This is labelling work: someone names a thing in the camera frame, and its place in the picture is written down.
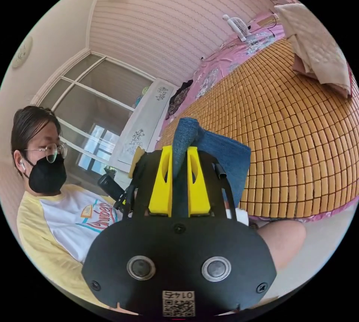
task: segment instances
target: wall clock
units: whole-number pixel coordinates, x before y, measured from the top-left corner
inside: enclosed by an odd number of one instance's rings
[[[24,64],[30,54],[32,46],[33,38],[31,36],[26,37],[12,60],[12,68],[18,68]]]

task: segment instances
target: cabinet door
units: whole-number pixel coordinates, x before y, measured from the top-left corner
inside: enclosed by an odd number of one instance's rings
[[[112,152],[110,165],[129,172],[137,147],[148,149],[173,90],[173,85],[162,79],[151,84],[128,120]]]

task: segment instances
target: pink bedsheet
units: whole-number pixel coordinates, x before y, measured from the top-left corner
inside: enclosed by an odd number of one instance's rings
[[[274,27],[261,28],[256,24],[260,20],[269,17],[269,13],[258,15],[251,23],[251,36],[245,42],[241,42],[237,35],[232,34],[222,47],[204,59],[193,75],[193,84],[177,112],[162,125],[159,139],[162,132],[178,115],[187,109],[192,103],[203,96],[209,89],[215,86],[222,78],[230,74],[240,64],[266,48],[278,39],[284,37],[281,24]]]

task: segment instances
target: black face mask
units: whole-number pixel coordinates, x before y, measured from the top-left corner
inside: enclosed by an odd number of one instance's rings
[[[38,160],[35,165],[28,160],[27,162],[33,167],[30,176],[25,175],[29,179],[29,187],[32,191],[48,195],[60,191],[67,179],[64,159],[60,154],[53,163],[48,162],[46,157]]]

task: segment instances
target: woman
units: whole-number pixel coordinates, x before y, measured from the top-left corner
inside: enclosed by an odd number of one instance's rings
[[[49,280],[75,296],[109,308],[91,293],[81,269],[93,240],[121,220],[122,214],[112,207],[111,198],[64,185],[67,147],[60,141],[60,130],[50,109],[27,106],[14,116],[11,151],[25,187],[17,216],[20,240],[28,257]],[[242,216],[241,222],[248,224],[246,213],[237,212],[237,218]],[[277,270],[294,257],[305,238],[304,226],[296,221],[274,222],[258,233],[267,243]]]

